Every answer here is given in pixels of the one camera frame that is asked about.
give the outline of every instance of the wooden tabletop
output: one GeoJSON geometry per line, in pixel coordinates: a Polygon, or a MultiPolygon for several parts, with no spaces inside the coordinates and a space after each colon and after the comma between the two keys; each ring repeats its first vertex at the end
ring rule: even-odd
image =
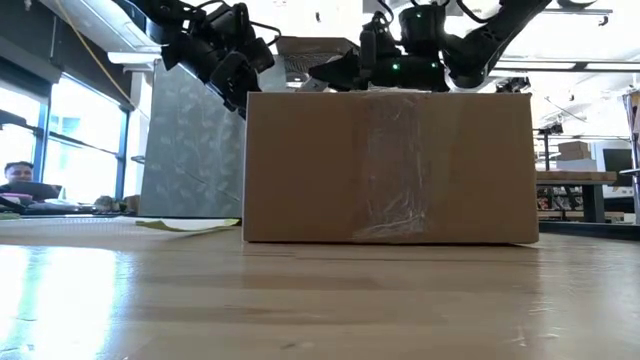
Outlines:
{"type": "Polygon", "coordinates": [[[538,171],[538,185],[611,185],[618,179],[613,171],[538,171]]]}
{"type": "Polygon", "coordinates": [[[640,243],[256,245],[240,231],[0,243],[3,360],[640,354],[640,243]]]}

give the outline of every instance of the cardboard box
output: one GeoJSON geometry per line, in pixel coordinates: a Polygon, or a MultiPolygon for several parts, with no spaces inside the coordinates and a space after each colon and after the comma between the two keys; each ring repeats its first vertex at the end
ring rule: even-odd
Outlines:
{"type": "Polygon", "coordinates": [[[558,150],[560,150],[561,153],[573,151],[589,152],[589,144],[584,141],[570,141],[558,144],[558,150]]]}
{"type": "Polygon", "coordinates": [[[244,240],[533,243],[528,95],[252,93],[244,240]]]}
{"type": "Polygon", "coordinates": [[[556,169],[565,171],[598,171],[598,163],[592,159],[558,160],[556,169]]]}
{"type": "Polygon", "coordinates": [[[557,159],[562,161],[591,159],[591,152],[589,150],[563,151],[557,159]]]}

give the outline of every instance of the laptop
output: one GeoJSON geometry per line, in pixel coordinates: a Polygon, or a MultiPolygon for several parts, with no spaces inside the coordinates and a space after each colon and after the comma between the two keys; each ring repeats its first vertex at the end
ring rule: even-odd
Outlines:
{"type": "Polygon", "coordinates": [[[47,199],[57,199],[62,186],[42,184],[34,182],[19,181],[8,184],[7,193],[31,195],[33,201],[45,201],[47,199]]]}

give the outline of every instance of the cardboard box on shelf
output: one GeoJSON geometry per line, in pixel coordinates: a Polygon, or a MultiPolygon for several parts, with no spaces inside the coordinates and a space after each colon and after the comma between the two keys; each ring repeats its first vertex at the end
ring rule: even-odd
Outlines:
{"type": "Polygon", "coordinates": [[[557,159],[562,161],[591,159],[591,152],[589,150],[562,151],[557,159]]]}
{"type": "Polygon", "coordinates": [[[561,153],[569,153],[569,152],[589,152],[589,144],[584,141],[570,141],[566,143],[558,144],[558,150],[561,153]]]}

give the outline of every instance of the clear tape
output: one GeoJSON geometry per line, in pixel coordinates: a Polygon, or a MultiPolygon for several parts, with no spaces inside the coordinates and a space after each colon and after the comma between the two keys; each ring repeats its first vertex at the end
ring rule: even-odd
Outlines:
{"type": "Polygon", "coordinates": [[[373,92],[362,99],[367,116],[357,131],[362,135],[357,135],[361,168],[354,240],[392,241],[422,236],[427,230],[421,101],[424,94],[373,92]]]}

